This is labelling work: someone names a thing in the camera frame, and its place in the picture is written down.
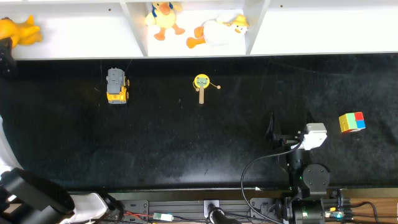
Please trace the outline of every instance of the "wooden handle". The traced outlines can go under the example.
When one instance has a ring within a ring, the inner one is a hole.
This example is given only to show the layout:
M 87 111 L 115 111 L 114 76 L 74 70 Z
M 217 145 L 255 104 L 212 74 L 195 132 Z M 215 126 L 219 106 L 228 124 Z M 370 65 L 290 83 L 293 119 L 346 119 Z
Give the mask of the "wooden handle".
M 199 88 L 199 104 L 205 103 L 205 89 L 203 86 Z

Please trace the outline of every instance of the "yellow and gray toy truck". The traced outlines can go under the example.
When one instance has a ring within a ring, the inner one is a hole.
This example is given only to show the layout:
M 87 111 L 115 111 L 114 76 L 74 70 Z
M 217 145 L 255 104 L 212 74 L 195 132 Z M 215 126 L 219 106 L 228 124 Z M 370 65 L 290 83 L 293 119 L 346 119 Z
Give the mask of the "yellow and gray toy truck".
M 111 104 L 126 104 L 129 100 L 130 81 L 124 76 L 124 71 L 118 68 L 108 70 L 106 77 L 106 97 Z

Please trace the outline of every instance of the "plush duck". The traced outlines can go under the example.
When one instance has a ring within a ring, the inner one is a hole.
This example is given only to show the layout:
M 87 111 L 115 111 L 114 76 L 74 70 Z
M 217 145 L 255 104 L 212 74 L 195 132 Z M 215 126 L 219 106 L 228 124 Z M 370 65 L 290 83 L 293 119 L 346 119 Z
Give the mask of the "plush duck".
M 195 37 L 187 39 L 187 45 L 190 49 L 198 44 L 210 44 L 219 46 L 229 44 L 240 39 L 246 31 L 249 24 L 243 15 L 238 15 L 233 22 L 221 22 L 217 20 L 206 21 L 203 26 L 195 29 Z
M 157 40 L 165 39 L 164 34 L 168 28 L 173 28 L 176 35 L 181 35 L 185 32 L 185 29 L 179 28 L 175 23 L 177 16 L 174 9 L 177 12 L 182 11 L 181 5 L 177 2 L 152 3 L 152 11 L 146 17 L 145 23 L 148 26 L 156 24 L 160 27 L 160 32 L 154 36 Z
M 10 37 L 12 48 L 17 44 L 32 45 L 42 41 L 42 34 L 39 31 L 40 27 L 34 25 L 33 16 L 29 16 L 28 20 L 20 24 L 8 18 L 0 20 L 0 39 Z

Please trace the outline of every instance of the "red cube face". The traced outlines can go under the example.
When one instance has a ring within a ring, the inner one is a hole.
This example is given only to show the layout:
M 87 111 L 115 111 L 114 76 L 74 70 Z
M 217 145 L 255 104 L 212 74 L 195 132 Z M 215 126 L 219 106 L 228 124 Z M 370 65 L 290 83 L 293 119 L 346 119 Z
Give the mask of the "red cube face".
M 355 120 L 356 121 L 363 121 L 364 120 L 362 112 L 354 113 L 354 115 L 355 115 Z

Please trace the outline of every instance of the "colorful cube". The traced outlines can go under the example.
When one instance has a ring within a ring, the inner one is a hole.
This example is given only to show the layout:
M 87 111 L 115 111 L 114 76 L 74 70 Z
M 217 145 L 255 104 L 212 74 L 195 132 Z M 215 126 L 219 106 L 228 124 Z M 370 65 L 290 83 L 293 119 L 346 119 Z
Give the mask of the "colorful cube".
M 346 113 L 338 119 L 342 133 L 360 131 L 366 127 L 362 112 Z

